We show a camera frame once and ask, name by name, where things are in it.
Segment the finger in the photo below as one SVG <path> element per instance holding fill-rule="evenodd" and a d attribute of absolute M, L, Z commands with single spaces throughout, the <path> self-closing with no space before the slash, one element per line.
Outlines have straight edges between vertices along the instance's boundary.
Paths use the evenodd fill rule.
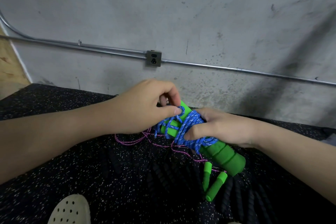
<path fill-rule="evenodd" d="M 166 94 L 166 96 L 168 96 L 169 100 L 171 101 L 170 103 L 171 105 L 180 106 L 181 97 L 174 83 L 166 81 L 157 81 L 157 82 L 160 95 Z"/>
<path fill-rule="evenodd" d="M 157 114 L 159 116 L 159 120 L 164 120 L 166 118 L 170 118 L 181 114 L 182 110 L 173 105 L 167 105 L 164 107 L 157 107 Z"/>
<path fill-rule="evenodd" d="M 159 97 L 159 99 L 160 99 L 160 104 L 161 104 L 162 106 L 166 106 L 166 105 L 167 105 L 167 97 L 166 97 L 164 94 L 162 94 L 162 95 Z"/>
<path fill-rule="evenodd" d="M 205 136 L 216 137 L 216 124 L 214 122 L 193 125 L 184 135 L 184 139 L 196 140 Z"/>
<path fill-rule="evenodd" d="M 201 117 L 207 122 L 214 120 L 218 116 L 218 111 L 211 108 L 196 109 L 196 112 L 198 112 L 201 115 Z"/>

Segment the metal pipe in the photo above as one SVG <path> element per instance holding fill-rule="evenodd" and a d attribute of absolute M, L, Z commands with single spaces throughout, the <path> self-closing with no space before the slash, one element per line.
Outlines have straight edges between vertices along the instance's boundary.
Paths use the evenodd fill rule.
<path fill-rule="evenodd" d="M 67 45 L 72 45 L 72 46 L 81 46 L 81 47 L 86 47 L 86 48 L 91 48 L 91 49 L 98 49 L 98 50 L 108 50 L 108 51 L 114 51 L 114 52 L 128 52 L 128 53 L 134 53 L 134 54 L 142 54 L 145 55 L 146 51 L 139 51 L 139 50 L 132 50 L 132 49 L 125 49 L 125 48 L 114 48 L 114 47 L 107 47 L 107 46 L 101 46 L 101 45 L 94 45 L 94 44 L 83 44 L 81 40 L 79 40 L 77 43 L 74 42 L 66 42 L 66 41 L 58 41 L 58 40 L 53 40 L 53 39 L 43 39 L 43 38 L 37 38 L 37 37 L 32 37 L 30 35 L 27 35 L 21 31 L 19 31 L 17 28 L 12 26 L 6 18 L 3 16 L 1 10 L 0 10 L 0 20 L 13 32 L 16 34 L 22 36 L 23 38 L 26 39 L 31 39 L 31 40 L 37 40 L 37 41 L 43 41 L 43 42 L 50 42 L 50 43 L 56 43 L 56 44 L 67 44 Z"/>
<path fill-rule="evenodd" d="M 310 82 L 310 83 L 321 84 L 321 85 L 336 86 L 335 82 L 325 82 L 325 81 L 305 79 L 305 78 L 294 77 L 294 76 L 264 73 L 264 72 L 258 72 L 258 71 L 253 71 L 253 70 L 240 69 L 240 68 L 231 68 L 231 67 L 220 67 L 220 66 L 204 65 L 204 64 L 199 64 L 199 63 L 191 63 L 191 62 L 168 60 L 168 59 L 162 59 L 161 62 L 162 63 L 168 63 L 168 64 L 177 64 L 177 65 L 182 65 L 182 66 L 192 66 L 192 67 L 203 67 L 203 68 L 211 68 L 211 69 L 220 69 L 220 70 L 226 70 L 226 71 L 233 71 L 233 72 L 241 72 L 241 73 L 262 75 L 262 76 L 273 77 L 273 78 L 289 79 L 289 80 L 296 80 L 296 81 L 301 81 L 301 82 Z"/>
<path fill-rule="evenodd" d="M 14 37 L 14 36 L 0 35 L 0 38 L 7 39 L 7 40 L 14 40 L 14 41 L 23 41 L 23 42 L 32 43 L 32 44 L 43 44 L 43 45 L 48 45 L 48 46 L 56 46 L 56 47 L 61 47 L 61 48 L 75 49 L 75 50 L 86 51 L 86 52 L 96 52 L 96 53 L 102 53 L 102 54 L 122 56 L 122 57 L 127 57 L 127 58 L 135 58 L 135 59 L 142 59 L 142 60 L 146 59 L 145 56 L 140 56 L 140 55 L 136 55 L 136 54 L 110 52 L 110 51 L 104 51 L 104 50 L 99 50 L 99 49 L 86 48 L 86 47 L 82 47 L 82 46 L 53 43 L 53 42 L 48 42 L 48 41 L 40 41 L 40 40 L 34 40 L 34 39 Z"/>

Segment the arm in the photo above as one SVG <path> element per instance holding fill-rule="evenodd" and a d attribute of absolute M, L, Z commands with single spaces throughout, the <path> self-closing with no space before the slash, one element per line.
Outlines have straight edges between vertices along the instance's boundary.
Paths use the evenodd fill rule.
<path fill-rule="evenodd" d="M 171 82 L 146 80 L 108 101 L 56 113 L 0 121 L 0 184 L 105 134 L 138 133 L 181 110 Z M 160 99 L 163 107 L 156 107 Z"/>
<path fill-rule="evenodd" d="M 255 147 L 288 172 L 336 204 L 336 147 L 266 122 L 216 110 L 197 110 L 207 123 L 184 136 L 193 140 L 214 136 L 241 147 Z"/>

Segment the green handle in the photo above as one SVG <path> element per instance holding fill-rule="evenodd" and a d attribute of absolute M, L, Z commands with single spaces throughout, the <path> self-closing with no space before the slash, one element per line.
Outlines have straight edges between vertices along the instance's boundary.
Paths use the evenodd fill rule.
<path fill-rule="evenodd" d="M 183 106 L 185 110 L 184 115 L 181 116 L 181 120 L 184 121 L 187 115 L 191 112 L 191 109 L 182 101 L 181 106 Z M 171 125 L 176 127 L 181 126 L 181 124 L 175 120 L 171 122 Z M 163 134 L 165 133 L 165 130 L 165 126 L 162 126 L 160 129 Z M 177 133 L 178 131 L 176 129 L 168 128 L 169 135 L 176 137 Z M 246 160 L 242 155 L 235 153 L 230 146 L 222 141 L 217 141 L 210 146 L 201 146 L 199 152 L 205 155 L 209 160 L 219 164 L 229 175 L 232 176 L 242 172 L 246 164 Z"/>
<path fill-rule="evenodd" d="M 225 180 L 227 179 L 228 175 L 225 172 L 221 172 L 215 182 L 212 184 L 210 189 L 208 190 L 205 199 L 211 202 L 217 193 L 219 192 L 221 186 L 224 184 Z"/>
<path fill-rule="evenodd" d="M 212 164 L 211 162 L 204 163 L 204 175 L 203 175 L 203 189 L 207 191 L 210 182 L 210 174 L 211 174 Z"/>

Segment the blue braided cord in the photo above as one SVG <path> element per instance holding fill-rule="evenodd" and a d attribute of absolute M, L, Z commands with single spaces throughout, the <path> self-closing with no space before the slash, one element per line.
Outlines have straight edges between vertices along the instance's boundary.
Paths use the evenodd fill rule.
<path fill-rule="evenodd" d="M 168 134 L 168 129 L 169 128 L 173 128 L 178 130 L 177 136 L 175 137 L 174 143 L 176 143 L 177 145 L 185 145 L 189 148 L 191 148 L 192 150 L 195 150 L 195 152 L 197 154 L 200 154 L 200 147 L 203 146 L 209 146 L 212 145 L 214 143 L 216 143 L 218 141 L 217 138 L 215 137 L 202 137 L 199 138 L 197 140 L 184 140 L 184 134 L 195 124 L 200 124 L 200 123 L 204 123 L 204 120 L 201 118 L 201 115 L 194 111 L 191 111 L 188 116 L 185 118 L 185 120 L 182 122 L 181 120 L 181 116 L 184 115 L 185 113 L 185 109 L 182 106 L 179 106 L 179 108 L 182 110 L 181 114 L 176 115 L 174 117 L 171 118 L 166 118 L 162 121 L 160 121 L 156 127 L 155 127 L 155 133 L 154 136 L 156 138 L 157 133 L 160 132 L 160 128 L 161 126 L 165 126 L 166 130 L 165 130 L 165 136 L 167 139 L 170 139 L 170 135 Z M 180 122 L 182 125 L 181 127 L 176 127 L 171 125 L 171 121 L 172 120 L 177 120 L 178 122 Z"/>

